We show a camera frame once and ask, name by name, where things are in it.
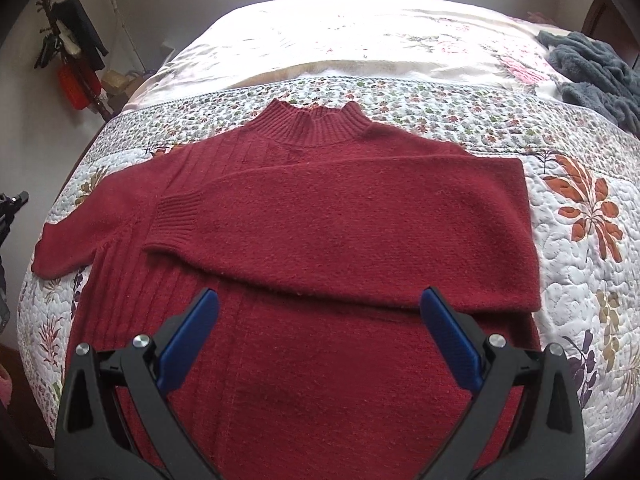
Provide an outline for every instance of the sweater cuff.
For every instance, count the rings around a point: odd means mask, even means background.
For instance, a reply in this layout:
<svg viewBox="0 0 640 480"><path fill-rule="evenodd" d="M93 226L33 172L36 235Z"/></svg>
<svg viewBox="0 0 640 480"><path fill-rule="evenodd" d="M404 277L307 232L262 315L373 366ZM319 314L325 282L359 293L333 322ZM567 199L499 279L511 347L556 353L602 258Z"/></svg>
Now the sweater cuff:
<svg viewBox="0 0 640 480"><path fill-rule="evenodd" d="M196 229L202 192L165 196L156 207L144 249L177 250L188 243Z"/></svg>

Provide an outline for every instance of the pink cloth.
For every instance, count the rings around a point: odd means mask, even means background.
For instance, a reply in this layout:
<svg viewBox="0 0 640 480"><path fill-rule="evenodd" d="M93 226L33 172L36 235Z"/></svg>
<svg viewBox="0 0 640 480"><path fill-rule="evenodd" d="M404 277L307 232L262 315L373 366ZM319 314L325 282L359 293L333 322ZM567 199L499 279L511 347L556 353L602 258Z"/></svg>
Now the pink cloth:
<svg viewBox="0 0 640 480"><path fill-rule="evenodd" d="M0 364L0 402L2 402L5 407L9 405L9 401L11 400L11 390L12 384L9 372Z"/></svg>

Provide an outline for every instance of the sweater sleeve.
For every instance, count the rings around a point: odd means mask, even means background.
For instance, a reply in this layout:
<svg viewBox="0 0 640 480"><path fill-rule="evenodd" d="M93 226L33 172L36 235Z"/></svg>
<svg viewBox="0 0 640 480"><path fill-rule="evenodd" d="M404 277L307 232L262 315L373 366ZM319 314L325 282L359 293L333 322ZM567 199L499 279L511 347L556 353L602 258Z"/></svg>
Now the sweater sleeve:
<svg viewBox="0 0 640 480"><path fill-rule="evenodd" d="M522 164L399 156L249 170L162 199L145 248L290 294L464 312L540 308Z"/></svg>
<svg viewBox="0 0 640 480"><path fill-rule="evenodd" d="M92 263L97 249L136 211L158 200L182 167L187 151L169 152L106 176L69 216L57 224L44 224L32 272L43 280L53 280Z"/></svg>

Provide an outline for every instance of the bed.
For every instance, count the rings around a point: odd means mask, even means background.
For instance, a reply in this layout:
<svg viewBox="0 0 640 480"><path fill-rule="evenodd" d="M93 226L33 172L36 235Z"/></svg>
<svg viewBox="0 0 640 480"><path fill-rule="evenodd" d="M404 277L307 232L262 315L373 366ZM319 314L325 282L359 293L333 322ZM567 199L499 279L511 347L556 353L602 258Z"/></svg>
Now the bed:
<svg viewBox="0 0 640 480"><path fill-rule="evenodd" d="M638 404L640 141L557 100L565 79L535 41L540 30L441 0L278 0L235 10L136 91L47 221L62 220L107 174L239 126L273 98L354 100L375 121L476 155L517 156L540 259L534 321L542 345L559 342L569 356L591 471ZM25 372L52 433L90 273L45 282L28 271L18 302Z"/></svg>

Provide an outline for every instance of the red sweater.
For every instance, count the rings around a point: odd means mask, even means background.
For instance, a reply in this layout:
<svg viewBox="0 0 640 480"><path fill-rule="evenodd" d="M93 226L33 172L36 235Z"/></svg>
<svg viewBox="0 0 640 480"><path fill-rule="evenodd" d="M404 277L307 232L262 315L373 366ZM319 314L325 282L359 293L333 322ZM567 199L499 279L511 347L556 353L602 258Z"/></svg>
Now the red sweater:
<svg viewBox="0 0 640 480"><path fill-rule="evenodd" d="M412 478L468 400L420 323L427 286L539 345L520 161L372 123L353 102L274 101L106 177L45 225L33 272L91 263L67 355L152 334L204 286L218 292L218 323L170 400L228 480Z"/></svg>

